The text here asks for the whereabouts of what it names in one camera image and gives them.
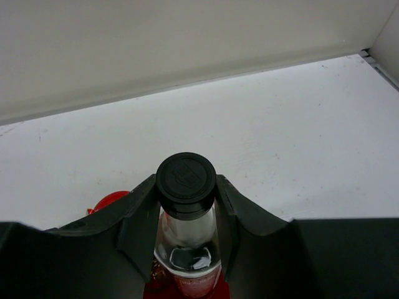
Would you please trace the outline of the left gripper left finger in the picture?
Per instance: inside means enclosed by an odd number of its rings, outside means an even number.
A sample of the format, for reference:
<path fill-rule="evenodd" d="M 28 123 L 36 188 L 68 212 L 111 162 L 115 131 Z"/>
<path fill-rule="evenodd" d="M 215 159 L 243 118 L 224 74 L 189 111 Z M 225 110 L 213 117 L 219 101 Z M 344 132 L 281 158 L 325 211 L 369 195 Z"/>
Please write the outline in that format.
<path fill-rule="evenodd" d="M 141 298 L 160 205 L 155 177 L 60 228 L 1 223 L 2 298 Z"/>

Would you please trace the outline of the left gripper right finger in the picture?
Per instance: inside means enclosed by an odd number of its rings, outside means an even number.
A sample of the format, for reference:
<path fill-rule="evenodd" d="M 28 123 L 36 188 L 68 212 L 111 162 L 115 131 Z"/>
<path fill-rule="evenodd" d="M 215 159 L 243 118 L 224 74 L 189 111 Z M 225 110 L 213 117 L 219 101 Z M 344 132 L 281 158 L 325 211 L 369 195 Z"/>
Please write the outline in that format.
<path fill-rule="evenodd" d="M 216 179 L 231 298 L 397 298 L 398 219 L 284 221 Z"/>

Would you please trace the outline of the red lid sauce jar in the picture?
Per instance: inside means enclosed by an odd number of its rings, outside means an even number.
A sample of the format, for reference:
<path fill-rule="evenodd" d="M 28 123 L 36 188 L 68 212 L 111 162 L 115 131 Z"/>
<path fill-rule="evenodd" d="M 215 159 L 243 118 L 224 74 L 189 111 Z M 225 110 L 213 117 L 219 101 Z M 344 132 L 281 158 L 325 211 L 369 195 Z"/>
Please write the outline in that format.
<path fill-rule="evenodd" d="M 92 209 L 87 209 L 87 215 L 91 215 L 94 212 L 97 212 L 101 209 L 103 209 L 104 207 L 108 206 L 109 204 L 119 200 L 120 198 L 122 198 L 123 196 L 126 196 L 127 194 L 129 194 L 129 191 L 116 191 L 113 192 L 107 196 L 105 196 L 104 198 L 102 198 L 96 205 L 94 208 Z"/>

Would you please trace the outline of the dark sauce glass bottle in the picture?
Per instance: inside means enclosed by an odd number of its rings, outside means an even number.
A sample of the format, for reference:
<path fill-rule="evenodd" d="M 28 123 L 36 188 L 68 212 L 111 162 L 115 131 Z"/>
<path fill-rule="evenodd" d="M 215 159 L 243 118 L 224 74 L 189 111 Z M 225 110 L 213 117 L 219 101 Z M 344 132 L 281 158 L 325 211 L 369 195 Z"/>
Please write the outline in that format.
<path fill-rule="evenodd" d="M 156 172 L 162 211 L 154 256 L 187 298 L 211 293 L 221 273 L 215 188 L 213 165 L 196 153 L 174 154 Z"/>

